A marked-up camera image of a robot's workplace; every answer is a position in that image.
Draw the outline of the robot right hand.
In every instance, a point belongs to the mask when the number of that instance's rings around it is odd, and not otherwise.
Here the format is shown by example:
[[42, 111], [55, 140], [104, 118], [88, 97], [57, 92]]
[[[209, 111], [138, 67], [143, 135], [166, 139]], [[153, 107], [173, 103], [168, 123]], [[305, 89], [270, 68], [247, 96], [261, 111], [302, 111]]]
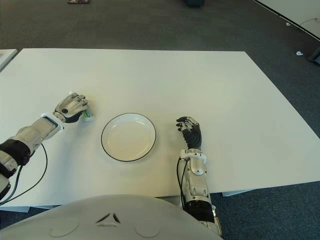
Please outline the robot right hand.
[[177, 130], [182, 133], [188, 149], [201, 150], [202, 133], [200, 124], [191, 116], [183, 116], [176, 120]]

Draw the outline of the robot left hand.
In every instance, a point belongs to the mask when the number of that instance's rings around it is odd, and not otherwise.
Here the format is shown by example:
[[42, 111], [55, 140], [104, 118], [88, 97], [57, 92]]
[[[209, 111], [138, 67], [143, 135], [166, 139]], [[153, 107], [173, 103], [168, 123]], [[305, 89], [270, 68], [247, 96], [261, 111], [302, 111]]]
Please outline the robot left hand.
[[53, 115], [63, 123], [75, 123], [88, 108], [86, 97], [74, 92], [69, 94], [55, 107]]

